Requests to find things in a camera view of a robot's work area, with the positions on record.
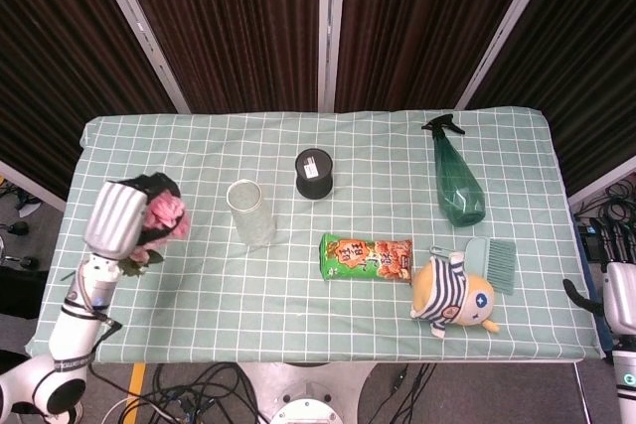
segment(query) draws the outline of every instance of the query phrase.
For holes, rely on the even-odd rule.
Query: green checkered tablecloth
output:
[[[141,115],[100,117],[85,128],[37,332],[43,353],[70,280],[87,249],[86,221],[106,180],[163,171],[192,216],[186,240],[140,279],[125,277],[110,315],[124,324],[99,361],[331,361],[577,359],[598,357],[590,314],[571,305],[561,279],[586,294],[550,130],[537,111],[455,112],[448,134],[486,192],[486,218],[453,228],[435,192],[433,141],[420,126],[449,111]],[[294,159],[318,147],[334,160],[334,189],[309,201]],[[277,220],[267,248],[239,242],[228,186],[258,182]],[[514,239],[517,290],[498,295],[498,335],[450,326],[446,338],[409,317],[407,283],[321,278],[326,231],[411,237],[416,267],[431,244],[462,249],[473,236]]]

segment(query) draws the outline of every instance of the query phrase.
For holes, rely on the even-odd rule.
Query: yellow tape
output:
[[[130,385],[128,386],[128,392],[141,394],[141,387],[143,386],[143,375],[146,372],[145,362],[136,362],[132,367],[132,373],[130,374]],[[129,394],[126,405],[133,402],[136,397]],[[137,420],[137,409],[133,409],[123,421],[123,424],[135,424]]]

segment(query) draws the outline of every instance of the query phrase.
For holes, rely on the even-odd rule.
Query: green spray bottle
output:
[[[486,216],[484,192],[443,128],[466,134],[453,123],[452,114],[438,116],[421,127],[433,132],[437,201],[454,226],[474,225]]]

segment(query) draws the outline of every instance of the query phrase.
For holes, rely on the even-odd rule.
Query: black canister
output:
[[[305,149],[296,157],[296,188],[307,199],[322,199],[333,188],[333,162],[322,149]]]

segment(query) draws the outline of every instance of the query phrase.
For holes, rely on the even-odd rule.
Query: spray nozzle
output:
[[[453,115],[452,113],[443,114],[441,116],[437,116],[436,118],[431,119],[426,124],[424,124],[421,129],[429,129],[433,132],[433,138],[444,137],[443,128],[448,128],[451,131],[454,131],[459,134],[466,134],[466,131],[461,129],[455,123],[453,123]]]

